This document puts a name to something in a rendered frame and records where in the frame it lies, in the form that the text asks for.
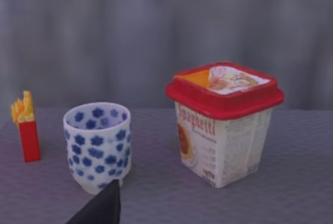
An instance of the gray curtain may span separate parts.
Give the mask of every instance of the gray curtain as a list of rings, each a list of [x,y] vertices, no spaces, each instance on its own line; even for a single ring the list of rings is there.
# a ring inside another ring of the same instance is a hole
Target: gray curtain
[[[269,73],[283,107],[333,109],[333,0],[0,0],[2,119],[36,106],[172,106],[178,70],[233,61]]]

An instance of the container lid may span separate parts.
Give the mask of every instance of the container lid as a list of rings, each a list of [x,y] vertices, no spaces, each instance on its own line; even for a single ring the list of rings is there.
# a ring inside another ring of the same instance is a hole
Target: container lid
[[[180,71],[166,86],[166,94],[216,120],[237,119],[284,100],[274,77],[233,63],[215,63]]]

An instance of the spaghetti box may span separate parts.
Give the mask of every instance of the spaghetti box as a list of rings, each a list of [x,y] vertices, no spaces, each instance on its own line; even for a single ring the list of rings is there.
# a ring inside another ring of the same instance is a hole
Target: spaghetti box
[[[274,77],[216,63],[177,73],[166,94],[186,167],[216,188],[258,170],[272,108],[284,100]]]

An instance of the black object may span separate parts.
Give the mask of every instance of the black object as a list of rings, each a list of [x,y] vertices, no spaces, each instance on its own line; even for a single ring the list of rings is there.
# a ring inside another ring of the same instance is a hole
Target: black object
[[[66,224],[119,224],[120,209],[119,181],[113,180]]]

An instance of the purple gray surface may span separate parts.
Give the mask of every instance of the purple gray surface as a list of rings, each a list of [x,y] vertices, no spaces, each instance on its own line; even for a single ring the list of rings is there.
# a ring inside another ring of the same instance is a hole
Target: purple gray surface
[[[23,162],[14,124],[0,131],[0,223],[62,224],[92,198],[69,173],[65,111],[37,110],[40,162]],[[174,110],[132,114],[121,223],[333,223],[333,111],[275,111],[259,172],[219,190],[181,165]]]

